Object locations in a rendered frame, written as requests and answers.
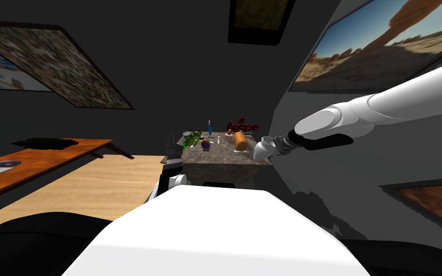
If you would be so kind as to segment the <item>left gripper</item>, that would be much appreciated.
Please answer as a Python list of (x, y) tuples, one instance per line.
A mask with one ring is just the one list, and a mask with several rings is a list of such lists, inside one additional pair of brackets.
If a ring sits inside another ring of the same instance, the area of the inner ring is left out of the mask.
[(165, 144), (166, 164), (174, 164), (181, 162), (181, 156), (184, 147), (182, 144), (178, 144), (174, 138), (174, 134), (169, 134)]

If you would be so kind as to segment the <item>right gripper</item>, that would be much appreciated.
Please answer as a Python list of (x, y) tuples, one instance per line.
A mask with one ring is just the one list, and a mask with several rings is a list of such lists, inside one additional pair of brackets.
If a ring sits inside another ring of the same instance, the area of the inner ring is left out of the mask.
[(254, 147), (253, 160), (261, 161), (272, 155), (272, 147), (275, 148), (274, 155), (287, 155), (290, 153), (290, 145), (285, 142), (285, 137), (264, 136), (261, 138), (261, 143), (257, 143)]

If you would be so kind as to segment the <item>green bottle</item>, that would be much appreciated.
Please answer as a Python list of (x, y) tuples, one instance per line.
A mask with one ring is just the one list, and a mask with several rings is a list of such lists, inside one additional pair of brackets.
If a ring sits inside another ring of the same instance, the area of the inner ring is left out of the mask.
[(183, 149), (185, 150), (187, 147), (195, 147), (198, 144), (198, 141), (202, 138), (201, 131), (192, 131), (192, 136), (188, 138), (184, 138), (183, 140)]

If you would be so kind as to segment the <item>orange bread loaf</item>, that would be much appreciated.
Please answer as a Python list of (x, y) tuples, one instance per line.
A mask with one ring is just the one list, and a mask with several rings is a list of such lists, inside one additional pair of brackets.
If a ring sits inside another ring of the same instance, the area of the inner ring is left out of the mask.
[(235, 132), (233, 135), (233, 143), (236, 151), (246, 151), (248, 142), (243, 132)]

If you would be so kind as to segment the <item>red letter ornament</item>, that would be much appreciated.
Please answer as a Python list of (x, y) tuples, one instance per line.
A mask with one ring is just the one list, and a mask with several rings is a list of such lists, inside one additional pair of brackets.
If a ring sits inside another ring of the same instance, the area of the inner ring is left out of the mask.
[(258, 131), (259, 130), (259, 125), (257, 124), (247, 124), (246, 123), (246, 118), (245, 117), (241, 117), (239, 118), (236, 122), (234, 122), (233, 120), (228, 122), (227, 126), (226, 126), (226, 131), (229, 132), (251, 132), (251, 131)]

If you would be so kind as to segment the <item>grey marble table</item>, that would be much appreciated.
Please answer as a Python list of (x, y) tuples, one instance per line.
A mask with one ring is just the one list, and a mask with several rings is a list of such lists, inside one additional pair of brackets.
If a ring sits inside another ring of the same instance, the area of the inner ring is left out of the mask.
[(194, 149), (185, 149), (182, 155), (181, 174), (194, 185), (231, 183), (237, 188), (253, 189), (253, 177), (271, 166), (268, 159), (253, 160), (256, 141), (251, 135), (246, 135), (248, 147), (241, 152), (235, 151), (234, 143), (225, 141), (222, 132), (214, 132), (207, 139), (212, 141), (210, 151), (203, 151), (201, 143), (198, 143)]

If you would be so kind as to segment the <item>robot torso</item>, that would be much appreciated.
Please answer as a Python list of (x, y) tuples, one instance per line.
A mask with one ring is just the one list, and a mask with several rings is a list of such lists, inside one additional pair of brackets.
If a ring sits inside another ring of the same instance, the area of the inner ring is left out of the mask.
[(261, 190), (179, 185), (107, 225), (62, 276), (370, 276)]

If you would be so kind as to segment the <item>brown wooden table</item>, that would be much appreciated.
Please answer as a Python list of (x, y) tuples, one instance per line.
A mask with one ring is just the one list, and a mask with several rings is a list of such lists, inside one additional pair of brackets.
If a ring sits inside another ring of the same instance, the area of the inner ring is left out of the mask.
[(98, 157), (99, 155), (95, 152), (102, 148), (134, 159), (132, 155), (115, 146), (112, 139), (76, 138), (75, 141), (78, 142), (77, 145), (63, 150), (24, 149), (0, 157), (0, 161), (17, 160), (22, 162), (14, 169), (0, 173), (0, 196), (86, 155)]

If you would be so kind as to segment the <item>dark framed wall picture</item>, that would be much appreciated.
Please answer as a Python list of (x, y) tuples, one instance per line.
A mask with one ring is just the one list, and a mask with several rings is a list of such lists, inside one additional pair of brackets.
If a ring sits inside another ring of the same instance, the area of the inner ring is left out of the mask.
[(228, 43), (276, 46), (296, 0), (230, 0)]

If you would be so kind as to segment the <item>desert landscape wall picture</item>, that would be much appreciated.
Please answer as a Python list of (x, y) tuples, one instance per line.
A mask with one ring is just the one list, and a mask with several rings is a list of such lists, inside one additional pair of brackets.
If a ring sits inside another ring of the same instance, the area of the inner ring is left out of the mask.
[(380, 90), (442, 56), (442, 0), (371, 0), (330, 25), (293, 91)]

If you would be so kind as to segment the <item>speckled mosaic wall picture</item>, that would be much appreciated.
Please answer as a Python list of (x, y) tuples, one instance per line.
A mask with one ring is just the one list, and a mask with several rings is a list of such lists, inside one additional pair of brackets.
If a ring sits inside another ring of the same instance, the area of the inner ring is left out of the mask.
[(0, 21), (0, 55), (77, 108), (133, 109), (61, 26)]

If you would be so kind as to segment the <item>brown framed wall picture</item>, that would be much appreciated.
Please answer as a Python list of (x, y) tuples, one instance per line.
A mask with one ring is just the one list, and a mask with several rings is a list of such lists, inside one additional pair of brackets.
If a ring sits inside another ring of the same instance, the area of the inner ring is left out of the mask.
[(386, 184), (380, 188), (442, 228), (442, 179)]

